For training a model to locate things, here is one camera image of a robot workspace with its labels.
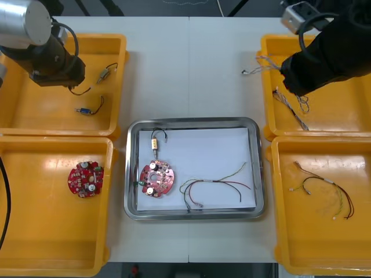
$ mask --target blue component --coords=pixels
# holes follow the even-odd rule
[[[83,114],[90,114],[91,110],[90,109],[87,109],[87,108],[81,108],[80,109],[80,113],[83,113]]]
[[[80,109],[75,109],[76,112],[79,112],[81,114],[90,114],[91,110],[87,108],[80,108]]]

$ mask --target wire connector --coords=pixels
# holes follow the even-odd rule
[[[90,115],[90,113],[92,112],[90,109],[87,109],[87,108],[79,108],[79,109],[75,109],[75,111],[80,114],[84,114],[84,115]]]
[[[108,68],[105,68],[104,70],[102,70],[102,72],[99,75],[99,79],[97,81],[97,84],[99,84],[100,82],[105,80],[110,74],[111,74],[111,72]]]

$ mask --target metal tray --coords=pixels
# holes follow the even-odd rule
[[[225,208],[209,210],[137,210],[139,132],[159,127],[165,130],[182,129],[234,129],[245,127],[249,130],[251,165],[254,182],[255,208]],[[261,160],[261,142],[258,125],[249,118],[179,118],[152,119],[134,122],[128,131],[126,143],[126,174],[124,206],[127,215],[134,220],[187,220],[221,218],[256,218],[264,211],[263,162]]]

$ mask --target robotic arm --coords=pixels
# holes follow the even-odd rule
[[[75,55],[64,48],[68,29],[75,40]],[[49,16],[35,0],[0,0],[0,51],[18,63],[40,86],[78,86],[85,64],[73,30]],[[4,76],[0,67],[0,78]]]
[[[354,0],[340,15],[319,13],[308,2],[300,2],[286,8],[282,23],[299,34],[301,47],[281,66],[291,93],[303,96],[328,83],[371,72],[370,0]],[[311,27],[322,32],[305,47],[303,35]]]

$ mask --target yellow plastic tray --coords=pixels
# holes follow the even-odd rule
[[[371,275],[371,138],[277,137],[267,149],[272,167],[277,229],[276,260],[295,275]],[[336,188],[311,179],[311,195],[296,188],[310,175],[301,166],[343,187],[348,202],[340,215]]]
[[[306,37],[308,45],[313,36]],[[261,40],[261,55],[268,55],[277,64],[300,51],[296,36],[266,35]],[[308,94],[310,112],[300,111],[294,94],[289,93],[283,76],[277,70],[262,73],[265,115],[265,137],[275,136],[371,136],[371,75],[345,82],[331,83]],[[303,131],[288,108],[274,99],[272,91],[278,86],[293,109],[310,128]]]
[[[36,136],[99,136],[119,137],[119,107],[123,83],[126,38],[115,34],[78,34],[80,58],[86,64],[85,80],[74,89],[80,93],[91,85],[94,88],[83,96],[74,96],[62,86],[40,87],[11,59],[2,56],[8,73],[0,89],[0,133]],[[74,42],[68,38],[66,48],[74,53]],[[96,82],[101,71],[118,63],[114,72],[101,84]],[[99,113],[81,115],[75,108],[95,110]]]
[[[0,276],[93,276],[107,262],[108,196],[114,160],[107,138],[0,137],[12,212],[0,251]],[[76,164],[104,166],[101,194],[81,199],[67,177]],[[6,194],[0,178],[0,231]]]

